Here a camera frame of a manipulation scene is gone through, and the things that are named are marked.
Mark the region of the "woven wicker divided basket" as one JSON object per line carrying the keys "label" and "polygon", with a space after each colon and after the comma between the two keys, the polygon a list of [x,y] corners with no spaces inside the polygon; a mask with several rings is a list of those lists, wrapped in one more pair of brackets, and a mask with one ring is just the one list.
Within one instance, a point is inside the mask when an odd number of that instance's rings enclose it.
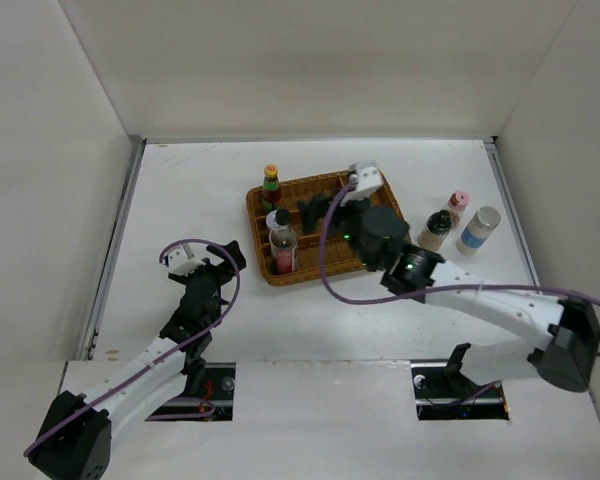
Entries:
{"label": "woven wicker divided basket", "polygon": [[[284,275],[277,273],[275,269],[276,265],[269,244],[269,229],[266,225],[266,213],[262,201],[262,187],[256,186],[247,192],[246,208],[255,254],[260,273],[269,285],[283,287],[320,279],[318,262],[322,220],[319,220],[315,233],[303,233],[297,201],[308,202],[314,194],[318,193],[335,195],[345,185],[347,176],[347,171],[342,170],[287,180],[281,183],[281,206],[290,211],[292,227],[298,234],[296,271]],[[381,178],[383,186],[372,194],[372,205],[390,207],[400,218],[404,219],[399,203],[383,173],[381,173]],[[330,232],[325,247],[327,276],[363,270],[362,262],[350,250],[342,235]]]}

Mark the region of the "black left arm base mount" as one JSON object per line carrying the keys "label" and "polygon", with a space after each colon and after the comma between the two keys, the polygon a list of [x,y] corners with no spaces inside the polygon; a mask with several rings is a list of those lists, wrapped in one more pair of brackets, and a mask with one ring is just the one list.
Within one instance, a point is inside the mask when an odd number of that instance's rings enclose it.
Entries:
{"label": "black left arm base mount", "polygon": [[223,422],[233,419],[237,364],[204,363],[186,382],[184,391],[148,417],[154,422]]}

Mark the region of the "yellow-capped green-label sauce bottle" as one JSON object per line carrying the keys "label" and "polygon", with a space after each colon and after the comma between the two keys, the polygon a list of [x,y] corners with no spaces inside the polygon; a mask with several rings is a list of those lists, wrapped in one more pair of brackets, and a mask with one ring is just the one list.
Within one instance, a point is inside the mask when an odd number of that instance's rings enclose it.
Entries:
{"label": "yellow-capped green-label sauce bottle", "polygon": [[275,210],[282,198],[282,190],[278,178],[278,167],[269,164],[264,167],[262,184],[262,204],[266,213]]}

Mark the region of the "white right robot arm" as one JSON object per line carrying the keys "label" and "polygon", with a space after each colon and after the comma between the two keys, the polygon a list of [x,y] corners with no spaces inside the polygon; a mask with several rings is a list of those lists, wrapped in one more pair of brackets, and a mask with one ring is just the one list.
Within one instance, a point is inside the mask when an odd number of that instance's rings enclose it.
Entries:
{"label": "white right robot arm", "polygon": [[457,345],[444,370],[453,394],[496,380],[539,377],[570,392],[588,389],[600,344],[591,301],[531,286],[488,285],[442,256],[410,243],[409,226],[369,199],[345,204],[326,194],[300,201],[302,228],[343,236],[368,271],[382,274],[390,300],[412,299],[469,315],[516,335],[488,346]]}

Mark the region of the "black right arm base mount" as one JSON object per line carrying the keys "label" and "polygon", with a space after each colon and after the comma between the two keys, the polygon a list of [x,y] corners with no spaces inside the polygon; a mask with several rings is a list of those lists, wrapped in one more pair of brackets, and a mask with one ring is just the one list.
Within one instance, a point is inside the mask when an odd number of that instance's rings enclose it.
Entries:
{"label": "black right arm base mount", "polygon": [[454,348],[448,360],[410,364],[416,415],[420,421],[509,420],[502,384],[475,384],[460,373],[470,344]]}

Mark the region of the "black-capped pepper grinder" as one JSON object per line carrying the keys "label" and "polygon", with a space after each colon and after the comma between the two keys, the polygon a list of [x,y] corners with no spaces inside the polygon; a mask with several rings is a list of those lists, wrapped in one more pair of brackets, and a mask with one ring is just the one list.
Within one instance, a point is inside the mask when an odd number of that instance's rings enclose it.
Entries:
{"label": "black-capped pepper grinder", "polygon": [[452,226],[452,218],[447,210],[440,210],[433,213],[428,218],[417,238],[419,246],[426,250],[437,252],[444,243]]}

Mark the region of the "pink-capped spice shaker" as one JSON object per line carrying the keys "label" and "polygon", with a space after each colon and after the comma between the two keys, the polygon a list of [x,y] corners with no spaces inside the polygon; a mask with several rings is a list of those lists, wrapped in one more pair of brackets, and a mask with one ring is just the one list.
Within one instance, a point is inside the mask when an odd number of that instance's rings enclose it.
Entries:
{"label": "pink-capped spice shaker", "polygon": [[446,209],[449,211],[452,220],[452,229],[455,229],[460,224],[469,200],[469,194],[461,190],[456,190],[449,197]]}

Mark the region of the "silver-capped white blue jar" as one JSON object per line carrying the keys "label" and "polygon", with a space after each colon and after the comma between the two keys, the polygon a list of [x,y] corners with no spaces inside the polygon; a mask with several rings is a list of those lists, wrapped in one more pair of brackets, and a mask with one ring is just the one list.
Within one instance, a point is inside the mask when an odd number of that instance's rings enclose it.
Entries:
{"label": "silver-capped white blue jar", "polygon": [[480,207],[456,241],[457,250],[464,255],[475,254],[501,222],[500,212],[491,206]]}

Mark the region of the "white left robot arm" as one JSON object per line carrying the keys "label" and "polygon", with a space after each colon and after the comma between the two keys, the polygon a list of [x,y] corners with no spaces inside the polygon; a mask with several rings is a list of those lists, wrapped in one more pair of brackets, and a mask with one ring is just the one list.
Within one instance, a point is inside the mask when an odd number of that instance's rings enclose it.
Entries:
{"label": "white left robot arm", "polygon": [[164,403],[194,398],[204,387],[203,352],[212,331],[234,306],[224,285],[241,281],[246,259],[237,241],[206,242],[220,258],[194,256],[192,240],[168,245],[159,261],[184,294],[168,322],[133,360],[99,385],[79,394],[61,392],[51,403],[24,456],[50,479],[99,479],[118,441]]}

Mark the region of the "dark soy sauce bottle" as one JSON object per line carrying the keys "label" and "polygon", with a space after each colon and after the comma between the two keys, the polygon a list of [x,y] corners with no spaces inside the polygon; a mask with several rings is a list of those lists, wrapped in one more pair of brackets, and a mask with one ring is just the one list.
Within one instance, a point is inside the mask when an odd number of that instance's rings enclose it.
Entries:
{"label": "dark soy sauce bottle", "polygon": [[291,212],[286,209],[276,210],[272,225],[269,243],[275,271],[278,275],[294,273],[297,266],[298,236],[292,227]]}

